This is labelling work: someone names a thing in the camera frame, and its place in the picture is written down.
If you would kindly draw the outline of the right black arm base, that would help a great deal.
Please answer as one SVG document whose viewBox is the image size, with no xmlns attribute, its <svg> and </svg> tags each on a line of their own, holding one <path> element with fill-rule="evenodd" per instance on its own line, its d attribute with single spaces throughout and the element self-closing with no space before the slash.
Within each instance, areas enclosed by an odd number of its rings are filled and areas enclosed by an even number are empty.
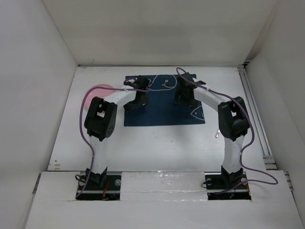
<svg viewBox="0 0 305 229">
<path fill-rule="evenodd" d="M 242 184 L 246 174 L 233 182 L 227 182 L 220 172 L 205 173 L 205 181 L 201 184 L 207 190 L 208 200 L 251 200 L 249 186 Z"/>
</svg>

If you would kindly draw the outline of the blue whale placemat cloth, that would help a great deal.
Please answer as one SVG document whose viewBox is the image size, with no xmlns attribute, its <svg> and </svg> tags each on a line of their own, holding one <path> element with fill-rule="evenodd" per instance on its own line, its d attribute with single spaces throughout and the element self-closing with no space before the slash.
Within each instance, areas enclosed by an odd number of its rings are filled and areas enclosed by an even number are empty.
<svg viewBox="0 0 305 229">
<path fill-rule="evenodd" d="M 201 102 L 194 106 L 175 104 L 174 96 L 179 83 L 177 75 L 146 75 L 150 92 L 149 103 L 140 108 L 124 112 L 125 127 L 201 125 L 205 124 Z"/>
</svg>

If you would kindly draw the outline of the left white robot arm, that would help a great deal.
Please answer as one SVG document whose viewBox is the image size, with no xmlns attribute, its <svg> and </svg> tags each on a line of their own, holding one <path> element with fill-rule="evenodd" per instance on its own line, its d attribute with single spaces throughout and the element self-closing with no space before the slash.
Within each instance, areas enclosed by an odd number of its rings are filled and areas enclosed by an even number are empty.
<svg viewBox="0 0 305 229">
<path fill-rule="evenodd" d="M 86 170 L 89 182 L 102 188 L 107 182 L 107 156 L 103 149 L 105 139 L 109 138 L 115 129 L 117 110 L 123 107 L 125 111 L 131 111 L 148 105 L 149 80 L 144 76 L 138 76 L 133 81 L 126 80 L 123 88 L 107 88 L 96 86 L 94 89 L 113 90 L 106 97 L 96 96 L 92 98 L 84 127 L 89 136 L 89 144 L 93 150 L 91 167 Z"/>
</svg>

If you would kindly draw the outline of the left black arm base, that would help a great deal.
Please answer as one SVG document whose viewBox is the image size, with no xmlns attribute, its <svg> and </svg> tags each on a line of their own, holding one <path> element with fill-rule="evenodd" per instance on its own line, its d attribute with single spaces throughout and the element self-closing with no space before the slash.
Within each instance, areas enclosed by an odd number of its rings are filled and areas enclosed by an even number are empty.
<svg viewBox="0 0 305 229">
<path fill-rule="evenodd" d="M 78 181 L 76 191 L 76 199 L 83 201 L 117 201 L 120 200 L 122 173 L 110 172 L 107 173 L 106 181 L 100 187 L 96 182 L 89 180 L 84 191 L 81 191 L 86 181 L 86 175 L 81 173 L 75 176 Z"/>
</svg>

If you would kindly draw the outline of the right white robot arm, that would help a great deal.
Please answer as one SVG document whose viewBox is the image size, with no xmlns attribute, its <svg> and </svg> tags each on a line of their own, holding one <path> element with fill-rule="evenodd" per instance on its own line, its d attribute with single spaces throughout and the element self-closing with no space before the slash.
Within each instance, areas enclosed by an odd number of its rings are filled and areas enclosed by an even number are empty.
<svg viewBox="0 0 305 229">
<path fill-rule="evenodd" d="M 201 102 L 217 112 L 218 129 L 224 137 L 224 161 L 219 183 L 222 188 L 233 186 L 243 175 L 239 162 L 240 152 L 250 128 L 243 98 L 231 98 L 212 92 L 204 82 L 195 82 L 189 73 L 179 74 L 177 82 L 179 86 L 174 98 L 176 104 L 193 107 L 195 103 Z"/>
</svg>

